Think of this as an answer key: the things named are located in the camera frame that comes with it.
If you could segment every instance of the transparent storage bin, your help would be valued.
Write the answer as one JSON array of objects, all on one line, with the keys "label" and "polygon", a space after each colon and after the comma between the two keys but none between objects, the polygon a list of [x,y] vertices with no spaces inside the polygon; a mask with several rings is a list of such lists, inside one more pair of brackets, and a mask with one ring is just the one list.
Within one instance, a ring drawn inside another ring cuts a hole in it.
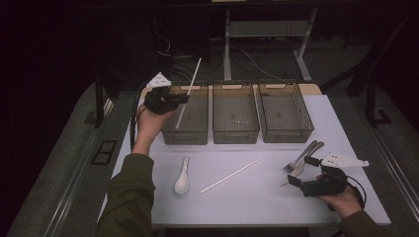
[{"label": "transparent storage bin", "polygon": [[215,144],[253,144],[259,121],[250,81],[212,84],[212,130]]},{"label": "transparent storage bin", "polygon": [[[164,142],[171,145],[206,145],[209,128],[209,86],[195,83],[187,104],[180,105],[162,127]],[[190,82],[172,82],[170,93],[188,93]],[[178,129],[176,124],[185,106]]]},{"label": "transparent storage bin", "polygon": [[259,80],[259,118],[266,143],[305,143],[314,131],[296,82]]}]

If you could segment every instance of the sleeve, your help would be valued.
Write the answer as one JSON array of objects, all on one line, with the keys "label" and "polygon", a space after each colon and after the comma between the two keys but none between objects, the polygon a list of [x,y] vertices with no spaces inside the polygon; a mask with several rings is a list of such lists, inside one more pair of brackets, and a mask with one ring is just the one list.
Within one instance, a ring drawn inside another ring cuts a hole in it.
[{"label": "sleeve", "polygon": [[358,211],[340,224],[339,228],[347,237],[394,237],[384,226],[377,225],[365,211]]},{"label": "sleeve", "polygon": [[96,236],[151,236],[154,184],[151,158],[130,154],[119,174],[111,179],[108,202],[99,219]]}]

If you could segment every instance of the table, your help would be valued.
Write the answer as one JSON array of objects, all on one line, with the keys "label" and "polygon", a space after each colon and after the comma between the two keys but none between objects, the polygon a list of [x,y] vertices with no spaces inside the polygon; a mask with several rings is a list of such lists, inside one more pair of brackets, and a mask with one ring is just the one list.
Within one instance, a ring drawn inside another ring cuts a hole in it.
[{"label": "table", "polygon": [[[280,187],[280,182],[287,176],[283,167],[293,161],[313,139],[325,143],[314,153],[314,157],[325,158],[328,152],[333,151],[357,158],[327,96],[315,95],[316,90],[311,90],[309,94],[303,97],[314,124],[314,132],[305,144],[267,144],[262,141],[261,135],[256,144],[213,144],[211,127],[208,145],[166,145],[159,134],[150,152],[155,162],[153,181],[156,186],[153,226],[298,227],[339,222],[339,216],[329,211],[322,201],[304,197],[294,186]],[[113,176],[121,170],[129,152],[127,130]],[[266,158],[262,161],[200,195],[200,190],[264,155]],[[173,187],[185,156],[190,157],[188,176],[191,186],[184,195],[177,195]],[[364,170],[347,168],[344,172],[365,188],[368,194],[366,211],[372,219],[378,224],[389,224],[389,218]],[[299,178],[310,181],[319,174],[319,168],[306,165]]]}]

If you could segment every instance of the white spoon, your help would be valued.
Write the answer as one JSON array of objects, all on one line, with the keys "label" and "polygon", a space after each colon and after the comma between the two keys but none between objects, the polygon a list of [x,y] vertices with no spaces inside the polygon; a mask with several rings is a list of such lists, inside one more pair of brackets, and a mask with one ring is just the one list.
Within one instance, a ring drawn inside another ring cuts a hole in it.
[{"label": "white spoon", "polygon": [[188,169],[188,162],[189,162],[189,157],[185,157],[183,168],[182,168],[182,173],[175,184],[175,192],[179,195],[186,193],[189,189],[189,180],[188,180],[188,175],[186,174],[186,171]]}]

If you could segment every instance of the white stick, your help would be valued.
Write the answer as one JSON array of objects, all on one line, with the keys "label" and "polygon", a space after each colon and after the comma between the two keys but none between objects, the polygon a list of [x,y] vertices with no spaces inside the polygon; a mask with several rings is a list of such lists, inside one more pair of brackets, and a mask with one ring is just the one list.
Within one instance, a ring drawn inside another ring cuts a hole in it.
[{"label": "white stick", "polygon": [[[189,86],[188,96],[191,94],[192,86],[194,85],[195,77],[197,76],[197,72],[198,72],[198,68],[200,68],[200,64],[201,64],[201,58],[198,61],[198,65],[197,65],[197,68],[195,69],[194,77],[192,78],[191,85]],[[181,124],[182,116],[183,116],[183,113],[185,111],[185,106],[186,105],[183,104],[181,114],[179,115],[178,122],[176,123],[176,129],[179,129],[179,125]]]},{"label": "white stick", "polygon": [[250,163],[250,164],[248,164],[247,166],[245,166],[245,167],[241,168],[240,170],[238,170],[238,171],[236,171],[236,172],[232,173],[231,175],[229,175],[229,176],[225,177],[224,179],[222,179],[222,180],[220,180],[220,181],[218,181],[218,182],[216,182],[216,183],[214,183],[214,184],[212,184],[212,185],[208,186],[207,188],[205,188],[205,189],[201,190],[201,191],[200,191],[200,194],[203,194],[203,193],[205,193],[206,191],[208,191],[208,190],[210,190],[210,189],[214,188],[215,186],[217,186],[217,185],[221,184],[222,182],[224,182],[224,181],[226,181],[226,180],[230,179],[230,178],[231,178],[231,177],[233,177],[234,175],[238,174],[238,173],[239,173],[239,172],[241,172],[241,171],[244,171],[245,169],[249,168],[251,165],[255,164],[256,162],[258,162],[258,161],[262,160],[262,159],[263,159],[263,158],[265,158],[265,157],[266,157],[266,156],[262,156],[261,158],[259,158],[259,159],[255,160],[255,161],[253,161],[252,163]]}]

